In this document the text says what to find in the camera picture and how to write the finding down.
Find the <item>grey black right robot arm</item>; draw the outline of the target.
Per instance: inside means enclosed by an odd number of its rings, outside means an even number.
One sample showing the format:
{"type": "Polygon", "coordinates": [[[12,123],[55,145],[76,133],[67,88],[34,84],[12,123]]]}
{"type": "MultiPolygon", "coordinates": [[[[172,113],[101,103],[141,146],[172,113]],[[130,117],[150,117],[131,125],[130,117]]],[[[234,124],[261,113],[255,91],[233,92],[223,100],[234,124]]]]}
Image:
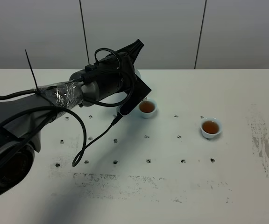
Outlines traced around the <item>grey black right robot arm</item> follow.
{"type": "Polygon", "coordinates": [[[115,107],[115,125],[150,93],[134,63],[143,48],[140,40],[73,73],[66,82],[0,96],[0,195],[20,183],[41,150],[40,132],[73,108],[115,107]]]}

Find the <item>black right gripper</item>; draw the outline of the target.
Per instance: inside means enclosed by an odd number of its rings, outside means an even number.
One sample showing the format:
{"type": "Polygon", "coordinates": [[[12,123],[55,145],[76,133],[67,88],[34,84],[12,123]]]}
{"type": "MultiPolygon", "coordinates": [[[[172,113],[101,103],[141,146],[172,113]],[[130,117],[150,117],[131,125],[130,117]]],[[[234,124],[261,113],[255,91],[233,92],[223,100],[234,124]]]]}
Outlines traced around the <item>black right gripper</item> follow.
{"type": "Polygon", "coordinates": [[[143,47],[143,42],[137,39],[134,43],[115,51],[114,55],[122,63],[134,63],[143,47]]]}

